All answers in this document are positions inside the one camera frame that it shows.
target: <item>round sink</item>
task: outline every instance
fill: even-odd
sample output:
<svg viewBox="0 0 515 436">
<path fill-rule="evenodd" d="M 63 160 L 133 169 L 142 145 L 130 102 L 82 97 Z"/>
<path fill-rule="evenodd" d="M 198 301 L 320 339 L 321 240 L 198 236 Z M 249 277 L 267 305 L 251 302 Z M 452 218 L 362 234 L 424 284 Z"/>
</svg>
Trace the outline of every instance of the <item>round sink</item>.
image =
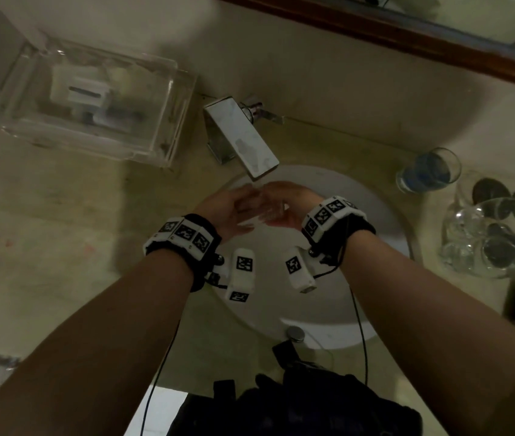
<svg viewBox="0 0 515 436">
<path fill-rule="evenodd" d="M 409 257 L 407 237 L 393 211 L 354 179 L 324 168 L 295 165 L 278 167 L 260 183 L 272 181 L 300 183 L 323 197 L 345 197 L 367 214 L 381 239 Z M 250 182 L 243 177 L 231 187 Z M 294 325 L 304 330 L 304 344 L 311 349 L 341 349 L 361 343 L 350 289 L 341 271 L 317 279 L 318 287 L 312 292 L 297 292 L 290 286 L 281 259 L 281 254 L 292 246 L 309 248 L 305 237 L 296 230 L 263 224 L 220 246 L 218 253 L 224 256 L 231 256 L 237 248 L 254 251 L 256 286 L 245 303 L 225 300 L 225 289 L 214 288 L 215 293 L 241 321 L 277 341 L 287 339 L 286 330 Z M 360 305 L 359 314 L 364 338 L 374 337 L 376 332 Z"/>
</svg>

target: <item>faucet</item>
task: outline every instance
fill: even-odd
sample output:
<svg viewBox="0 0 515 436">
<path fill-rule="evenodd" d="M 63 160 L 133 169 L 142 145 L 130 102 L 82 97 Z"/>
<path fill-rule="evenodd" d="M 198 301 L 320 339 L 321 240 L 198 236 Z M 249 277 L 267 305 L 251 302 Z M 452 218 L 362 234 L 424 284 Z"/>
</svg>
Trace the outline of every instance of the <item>faucet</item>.
<svg viewBox="0 0 515 436">
<path fill-rule="evenodd" d="M 260 118 L 283 124 L 283 116 L 263 109 L 254 96 L 239 104 L 231 96 L 211 102 L 203 108 L 209 150 L 220 164 L 236 155 L 252 181 L 276 169 L 280 161 L 254 127 Z"/>
</svg>

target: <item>person's left arm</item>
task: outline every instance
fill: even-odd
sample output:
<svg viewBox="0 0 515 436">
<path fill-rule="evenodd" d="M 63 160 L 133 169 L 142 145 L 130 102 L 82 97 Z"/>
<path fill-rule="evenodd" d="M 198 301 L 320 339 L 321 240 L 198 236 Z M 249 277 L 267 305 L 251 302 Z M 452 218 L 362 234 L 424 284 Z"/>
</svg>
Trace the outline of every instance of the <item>person's left arm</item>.
<svg viewBox="0 0 515 436">
<path fill-rule="evenodd" d="M 251 187 L 194 210 L 227 241 L 261 210 Z M 0 434 L 123 435 L 181 318 L 193 273 L 160 249 L 58 326 L 0 387 Z"/>
</svg>

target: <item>countertop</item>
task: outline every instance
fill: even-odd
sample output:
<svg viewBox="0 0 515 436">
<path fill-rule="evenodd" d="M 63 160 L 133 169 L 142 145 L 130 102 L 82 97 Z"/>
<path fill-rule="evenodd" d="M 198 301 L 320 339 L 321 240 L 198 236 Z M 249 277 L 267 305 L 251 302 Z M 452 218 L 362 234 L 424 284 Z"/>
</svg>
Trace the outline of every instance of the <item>countertop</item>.
<svg viewBox="0 0 515 436">
<path fill-rule="evenodd" d="M 408 195 L 395 186 L 395 172 L 413 153 L 293 120 L 259 123 L 258 130 L 282 164 L 329 168 L 375 191 L 408 227 L 417 261 L 501 312 L 507 280 L 462 276 L 438 262 L 454 187 Z M 205 143 L 200 113 L 170 170 L 45 149 L 0 132 L 0 352 L 29 354 L 136 263 L 142 244 L 166 218 L 244 174 L 237 161 L 218 165 Z M 239 394 L 254 386 L 257 373 L 281 379 L 274 344 L 205 287 L 189 297 L 159 384 L 212 395 L 213 381 L 233 378 Z M 369 386 L 419 410 L 426 435 L 445 434 L 381 340 L 369 340 L 367 350 Z M 364 376 L 362 346 L 299 353 L 337 373 Z"/>
</svg>

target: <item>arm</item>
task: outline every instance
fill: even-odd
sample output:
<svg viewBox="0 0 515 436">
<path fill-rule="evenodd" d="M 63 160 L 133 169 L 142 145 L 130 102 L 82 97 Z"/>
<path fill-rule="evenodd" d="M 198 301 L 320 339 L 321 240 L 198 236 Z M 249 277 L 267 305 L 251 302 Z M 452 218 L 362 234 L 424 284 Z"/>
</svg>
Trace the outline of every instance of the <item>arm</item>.
<svg viewBox="0 0 515 436">
<path fill-rule="evenodd" d="M 194 210 L 223 241 L 262 209 L 251 187 Z M 134 269 L 55 329 L 0 387 L 0 434 L 123 435 L 181 318 L 193 273 L 171 250 Z"/>
<path fill-rule="evenodd" d="M 292 183 L 264 191 L 301 228 L 323 198 Z M 347 243 L 341 271 L 407 378 L 452 434 L 477 434 L 515 389 L 515 327 L 368 231 Z"/>
</svg>

